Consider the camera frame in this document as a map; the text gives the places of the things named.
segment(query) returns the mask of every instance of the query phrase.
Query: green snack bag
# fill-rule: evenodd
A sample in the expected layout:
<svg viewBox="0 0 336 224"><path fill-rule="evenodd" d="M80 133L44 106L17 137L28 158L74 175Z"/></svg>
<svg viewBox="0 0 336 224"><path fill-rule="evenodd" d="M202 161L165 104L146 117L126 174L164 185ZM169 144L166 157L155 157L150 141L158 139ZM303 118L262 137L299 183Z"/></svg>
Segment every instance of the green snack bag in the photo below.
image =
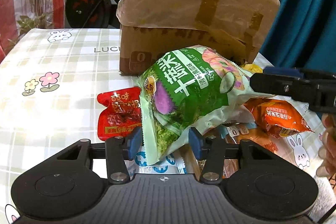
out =
<svg viewBox="0 0 336 224"><path fill-rule="evenodd" d="M204 134L248 99L268 97L249 85L252 73L204 46L167 52L138 80L147 165Z"/></svg>

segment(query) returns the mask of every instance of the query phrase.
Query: pink flower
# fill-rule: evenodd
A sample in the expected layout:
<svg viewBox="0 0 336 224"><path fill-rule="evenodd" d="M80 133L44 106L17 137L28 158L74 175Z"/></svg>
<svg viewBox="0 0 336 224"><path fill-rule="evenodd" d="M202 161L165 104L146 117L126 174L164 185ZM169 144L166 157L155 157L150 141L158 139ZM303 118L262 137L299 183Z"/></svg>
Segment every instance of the pink flower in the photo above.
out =
<svg viewBox="0 0 336 224"><path fill-rule="evenodd" d="M57 83L57 78L59 77L59 73L51 73L47 72L44 76L40 78L40 81L42 82L42 86L50 85L50 84L56 84Z"/></svg>

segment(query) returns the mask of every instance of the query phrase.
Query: packing tape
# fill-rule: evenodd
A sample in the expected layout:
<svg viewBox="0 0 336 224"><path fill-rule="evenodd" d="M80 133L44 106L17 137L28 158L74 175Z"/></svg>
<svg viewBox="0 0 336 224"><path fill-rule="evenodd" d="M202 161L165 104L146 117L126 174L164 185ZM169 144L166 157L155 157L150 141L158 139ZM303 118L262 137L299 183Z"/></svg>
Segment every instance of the packing tape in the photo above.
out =
<svg viewBox="0 0 336 224"><path fill-rule="evenodd" d="M248 29L244 33L244 41L231 36L225 30L211 28L210 25L215 16L219 0L202 0L195 18L195 27L207 31L219 44L228 44L230 52L226 58L233 57L236 63L244 64L250 53L254 50L253 36L259 30L263 15L255 12L251 18Z"/></svg>
<svg viewBox="0 0 336 224"><path fill-rule="evenodd" d="M253 36L255 36L255 34L259 30L263 17L264 16L261 13L254 12L250 21L250 25L244 33L244 42L246 45L246 59L249 58L250 53L254 50Z"/></svg>

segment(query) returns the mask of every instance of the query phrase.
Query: purple vegetable image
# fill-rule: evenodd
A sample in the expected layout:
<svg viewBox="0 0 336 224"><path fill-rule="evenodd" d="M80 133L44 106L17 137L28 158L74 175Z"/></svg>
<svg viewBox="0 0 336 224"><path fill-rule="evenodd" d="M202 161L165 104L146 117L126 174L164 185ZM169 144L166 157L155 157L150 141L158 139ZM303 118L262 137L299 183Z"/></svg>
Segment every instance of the purple vegetable image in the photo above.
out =
<svg viewBox="0 0 336 224"><path fill-rule="evenodd" d="M161 81L156 82L156 92L154 95L154 103L157 111L162 114L169 114L175 111L175 104L171 100L169 94L165 90Z"/></svg>

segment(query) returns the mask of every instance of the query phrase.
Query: checkered tablecloth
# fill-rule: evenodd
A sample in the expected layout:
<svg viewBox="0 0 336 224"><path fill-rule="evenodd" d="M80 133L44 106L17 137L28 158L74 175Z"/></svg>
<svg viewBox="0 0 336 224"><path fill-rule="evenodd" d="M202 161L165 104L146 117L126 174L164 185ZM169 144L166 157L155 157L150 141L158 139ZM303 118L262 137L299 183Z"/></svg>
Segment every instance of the checkered tablecloth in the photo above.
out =
<svg viewBox="0 0 336 224"><path fill-rule="evenodd" d="M11 185L24 171L82 138L99 142L99 93L134 86L119 72L120 30L31 30L0 64L0 224ZM255 63L270 65L258 54ZM289 100L315 133L303 133L314 175L323 126L305 104ZM293 150L287 150L289 159Z"/></svg>

